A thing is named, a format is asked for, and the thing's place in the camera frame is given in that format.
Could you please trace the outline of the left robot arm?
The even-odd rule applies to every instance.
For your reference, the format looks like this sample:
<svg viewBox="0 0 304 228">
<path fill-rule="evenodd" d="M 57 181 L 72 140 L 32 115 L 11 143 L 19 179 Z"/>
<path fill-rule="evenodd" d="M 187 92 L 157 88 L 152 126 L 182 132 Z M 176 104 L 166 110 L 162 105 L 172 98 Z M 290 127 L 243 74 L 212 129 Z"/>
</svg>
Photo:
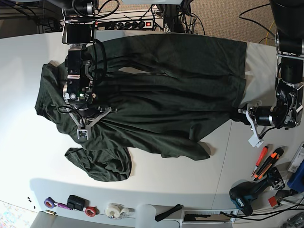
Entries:
<svg viewBox="0 0 304 228">
<path fill-rule="evenodd" d="M 265 132 L 297 127 L 304 111 L 304 2 L 302 0 L 271 0 L 269 2 L 277 27 L 275 36 L 276 104 L 245 104 L 238 110 L 239 120 L 251 126 L 253 135 L 248 140 L 252 147 L 263 144 Z"/>
</svg>

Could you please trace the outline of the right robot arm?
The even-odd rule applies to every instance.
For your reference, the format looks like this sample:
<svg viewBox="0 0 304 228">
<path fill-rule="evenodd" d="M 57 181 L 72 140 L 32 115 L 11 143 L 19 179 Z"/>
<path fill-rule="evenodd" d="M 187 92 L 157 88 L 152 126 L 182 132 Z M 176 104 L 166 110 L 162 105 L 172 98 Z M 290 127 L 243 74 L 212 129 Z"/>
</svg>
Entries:
<svg viewBox="0 0 304 228">
<path fill-rule="evenodd" d="M 97 55 L 88 52 L 88 45 L 101 46 L 103 58 L 102 76 L 106 76 L 107 62 L 105 47 L 95 38 L 95 29 L 99 20 L 114 14 L 118 8 L 101 14 L 108 4 L 105 1 L 99 5 L 97 0 L 58 0 L 55 5 L 61 8 L 63 14 L 62 43 L 69 45 L 65 59 L 67 80 L 63 87 L 64 106 L 58 107 L 62 114 L 68 114 L 77 125 L 78 139 L 89 139 L 91 129 L 112 109 L 94 108 L 92 103 L 96 98 L 94 93 L 97 76 Z"/>
</svg>

